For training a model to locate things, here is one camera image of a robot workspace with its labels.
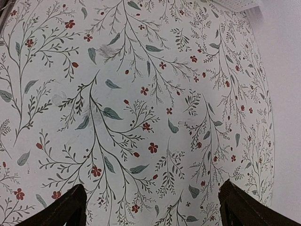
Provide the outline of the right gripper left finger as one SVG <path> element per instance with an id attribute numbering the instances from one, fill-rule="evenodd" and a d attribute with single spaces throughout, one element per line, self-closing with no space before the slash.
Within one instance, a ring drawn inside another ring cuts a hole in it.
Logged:
<path id="1" fill-rule="evenodd" d="M 85 226 L 86 203 L 84 186 L 77 184 L 47 208 L 17 226 Z"/>

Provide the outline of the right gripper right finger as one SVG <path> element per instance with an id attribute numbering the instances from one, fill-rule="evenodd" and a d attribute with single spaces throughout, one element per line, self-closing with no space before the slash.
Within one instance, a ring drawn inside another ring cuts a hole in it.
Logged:
<path id="1" fill-rule="evenodd" d="M 296 226 L 297 222 L 264 206 L 229 179 L 219 189 L 223 226 Z"/>

